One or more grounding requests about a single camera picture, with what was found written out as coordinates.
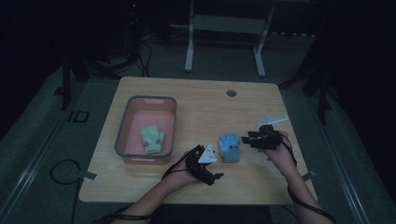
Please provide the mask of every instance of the floor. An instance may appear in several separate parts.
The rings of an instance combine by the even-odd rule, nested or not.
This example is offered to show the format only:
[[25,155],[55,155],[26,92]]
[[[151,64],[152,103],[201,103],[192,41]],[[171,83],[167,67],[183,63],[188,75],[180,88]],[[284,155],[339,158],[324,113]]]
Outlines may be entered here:
[[[167,41],[154,33],[144,36],[147,45],[141,46],[140,53],[144,64],[149,59],[151,77],[279,84],[295,75],[314,40],[299,35],[269,35],[262,53],[267,76],[258,77],[251,48],[207,38],[198,38],[192,71],[185,73],[185,34],[185,30],[176,29]],[[112,57],[114,63],[121,60]],[[137,62],[116,72],[139,77],[141,67]],[[60,68],[48,78],[1,142],[1,223],[71,222],[77,186],[55,183],[50,170],[65,159],[77,161],[82,170],[88,169],[118,81],[91,69],[87,83],[73,81],[72,102],[61,111],[62,98],[53,95],[62,85],[61,73]],[[305,82],[303,79],[281,93],[307,168],[317,174],[313,183],[319,202],[338,223],[395,223],[395,205],[345,111],[330,97],[332,110],[326,111],[327,125],[322,125],[316,114],[318,96],[304,96]],[[71,112],[78,110],[90,112],[86,123],[68,121]],[[59,172],[65,181],[72,181],[76,171],[67,166]],[[124,205],[77,201],[76,223],[90,223]],[[297,223],[285,207],[269,206],[273,223]]]

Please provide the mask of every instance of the green object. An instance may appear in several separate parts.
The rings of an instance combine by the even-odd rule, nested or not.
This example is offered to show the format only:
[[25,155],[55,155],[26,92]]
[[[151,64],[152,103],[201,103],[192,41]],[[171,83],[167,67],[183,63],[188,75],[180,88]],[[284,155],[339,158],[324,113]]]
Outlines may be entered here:
[[140,135],[143,139],[143,147],[146,154],[161,152],[165,135],[158,129],[157,125],[142,128]]

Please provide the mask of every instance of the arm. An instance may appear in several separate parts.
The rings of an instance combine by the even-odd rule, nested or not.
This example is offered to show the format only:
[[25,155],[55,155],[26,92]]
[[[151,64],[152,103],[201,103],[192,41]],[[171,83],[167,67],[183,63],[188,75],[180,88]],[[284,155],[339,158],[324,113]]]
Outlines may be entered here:
[[[186,163],[181,162],[175,167],[176,170],[184,170]],[[198,182],[196,178],[191,176],[188,171],[173,172],[166,176],[162,181],[149,190],[136,203],[128,207],[122,213],[130,216],[146,216],[152,214],[162,203],[163,200],[171,193],[182,189],[190,183]],[[131,223],[149,223],[147,220],[114,220],[112,224],[131,224]]]
[[[321,209],[320,204],[312,195],[308,186],[305,184],[303,179],[301,178],[300,173],[294,165],[294,161],[292,156],[286,149],[283,144],[280,144],[279,148],[276,150],[271,149],[263,149],[264,152],[274,164],[274,166],[280,171],[280,173],[285,176],[286,181],[288,182],[289,188],[291,192],[302,202],[307,203],[311,206]],[[311,211],[297,203],[293,203],[294,208],[297,212],[297,217],[300,222],[303,224],[308,223],[333,223],[328,218]]]

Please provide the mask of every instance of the metal stand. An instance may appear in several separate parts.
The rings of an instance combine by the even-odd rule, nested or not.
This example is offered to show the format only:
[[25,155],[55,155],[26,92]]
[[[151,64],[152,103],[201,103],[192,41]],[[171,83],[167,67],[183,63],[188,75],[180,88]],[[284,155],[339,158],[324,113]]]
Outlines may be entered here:
[[56,95],[62,95],[63,97],[63,103],[62,103],[62,111],[65,111],[67,106],[70,103],[71,100],[71,82],[70,82],[70,70],[73,70],[73,72],[77,73],[77,70],[80,74],[80,77],[77,77],[77,80],[79,81],[88,81],[89,75],[87,71],[81,71],[85,70],[85,67],[81,67],[83,62],[87,63],[90,67],[93,67],[94,69],[97,69],[99,72],[103,73],[104,75],[113,78],[113,79],[120,79],[121,77],[115,73],[113,73],[110,69],[102,66],[98,62],[86,57],[85,55],[79,53],[78,54],[79,60],[82,60],[78,62],[79,66],[77,65],[78,68],[74,67],[76,65],[76,61],[71,62],[70,55],[66,54],[63,59],[63,85],[62,87],[58,88],[55,92]]
[[194,30],[209,30],[221,32],[234,32],[242,34],[260,35],[259,44],[253,48],[259,77],[265,76],[262,62],[262,47],[267,37],[271,20],[274,16],[275,7],[271,7],[266,20],[209,16],[194,14],[194,1],[190,0],[190,25],[189,25],[189,45],[187,47],[186,64],[184,70],[192,71],[192,59],[194,54]]
[[297,76],[278,84],[277,86],[280,90],[282,90],[305,77],[309,77],[308,82],[303,88],[303,92],[305,95],[312,96],[319,89],[318,117],[322,124],[325,125],[325,111],[331,109],[329,102],[327,101],[330,72],[331,71],[328,67],[321,67],[315,70],[310,70],[309,72],[300,73]]

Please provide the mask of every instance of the black cable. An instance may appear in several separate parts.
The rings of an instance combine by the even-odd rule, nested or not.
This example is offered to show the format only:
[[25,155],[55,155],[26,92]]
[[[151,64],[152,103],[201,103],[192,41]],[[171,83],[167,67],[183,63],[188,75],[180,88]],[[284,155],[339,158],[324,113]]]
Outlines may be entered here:
[[118,69],[124,68],[124,67],[134,63],[135,61],[136,61],[136,58],[134,58],[133,55],[128,55],[124,62],[105,66],[105,68],[108,68],[112,71],[116,71]]
[[145,65],[143,64],[143,59],[142,59],[142,56],[139,54],[139,62],[140,62],[140,64],[142,64],[142,77],[144,77],[145,76],[145,70],[146,70],[146,68],[145,68]]
[[148,48],[148,61],[146,62],[146,75],[147,75],[147,77],[149,77],[149,61],[151,60],[152,49],[145,42],[142,42],[142,44]]
[[294,216],[294,217],[298,220],[297,216],[296,216],[293,212],[291,212],[291,210],[290,210],[289,208],[287,208],[287,207],[284,206],[284,205],[281,205],[280,207],[283,208],[283,209],[285,209],[286,211],[288,211],[292,216]]
[[61,160],[61,161],[58,161],[54,166],[52,166],[52,168],[50,169],[50,172],[49,172],[49,176],[50,176],[52,181],[54,181],[55,183],[60,184],[60,185],[77,184],[76,192],[75,192],[75,196],[74,196],[74,201],[73,201],[73,210],[72,210],[72,224],[74,224],[75,223],[75,218],[76,218],[76,206],[77,206],[78,192],[79,192],[79,188],[81,187],[82,180],[80,178],[78,178],[78,177],[77,177],[76,180],[69,181],[69,182],[64,182],[64,181],[60,181],[60,180],[56,179],[55,175],[54,175],[54,171],[60,164],[62,164],[64,162],[72,162],[72,163],[74,163],[77,166],[78,173],[81,171],[81,168],[80,168],[80,166],[78,165],[78,163],[76,161],[73,161],[73,160]]
[[123,69],[120,70],[120,71],[117,71],[117,73],[120,74],[120,73],[122,73],[122,72],[125,72],[126,70],[130,69],[130,68],[131,68],[132,66],[134,66],[134,65],[136,65],[136,63],[133,63],[133,64],[131,64],[131,65],[129,65],[129,66],[123,68]]
[[[282,140],[282,141],[281,141],[281,144],[282,144],[283,146],[286,147],[286,149],[288,150],[288,152],[290,153],[290,155],[292,156],[292,158],[293,158],[293,160],[294,160],[294,164],[297,166],[297,160],[294,158],[294,154],[293,154],[293,150],[292,150],[291,142],[290,142],[289,138],[288,138],[285,134],[283,134],[283,133],[281,133],[281,135],[288,141],[288,144],[286,144],[286,143]],[[331,220],[333,223],[335,223],[335,218],[334,218],[332,215],[330,215],[329,213],[327,213],[327,212],[325,212],[325,211],[323,211],[323,210],[321,210],[321,209],[319,209],[319,208],[316,208],[316,207],[314,207],[314,206],[312,206],[312,205],[309,205],[309,204],[304,203],[304,202],[302,202],[301,200],[299,200],[299,199],[291,192],[289,186],[288,186],[288,193],[289,193],[289,196],[293,199],[293,201],[296,202],[297,204],[299,204],[300,206],[302,206],[302,207],[304,207],[304,208],[307,208],[307,209],[309,209],[309,210],[311,210],[311,211],[314,211],[314,212],[316,212],[316,213],[318,213],[318,214],[320,214],[320,215],[322,215],[322,216],[328,218],[328,219]]]
[[316,212],[316,213],[328,218],[333,223],[335,223],[335,218],[332,215],[330,215],[329,213],[327,213],[327,212],[325,212],[325,211],[323,211],[323,210],[321,210],[319,208],[316,208],[315,206],[312,206],[312,205],[309,205],[307,203],[303,203],[302,201],[300,201],[300,199],[298,199],[297,196],[295,196],[293,194],[293,192],[291,192],[289,186],[288,186],[288,193],[289,193],[289,196],[293,199],[293,201],[296,202],[297,204],[299,204],[300,206],[302,206],[304,208],[307,208],[307,209],[309,209],[311,211],[314,211],[314,212]]
[[168,170],[165,171],[165,174],[163,174],[163,178],[164,179],[167,175],[173,173],[173,169],[179,164],[181,163],[184,159],[187,158],[187,156],[190,154],[191,152],[187,152],[185,153],[175,164],[171,165],[171,167],[168,168]]
[[175,171],[172,171],[171,173],[174,173],[174,172],[182,172],[182,171],[187,171],[188,169],[186,168],[186,169],[181,169],[181,170],[175,170]]
[[146,216],[130,216],[130,215],[124,215],[122,212],[125,211],[127,208],[129,208],[131,205],[122,207],[121,209],[117,210],[113,214],[109,215],[104,215],[98,220],[94,220],[92,224],[111,224],[114,219],[120,219],[120,220],[147,220],[151,219],[154,216],[154,213]]

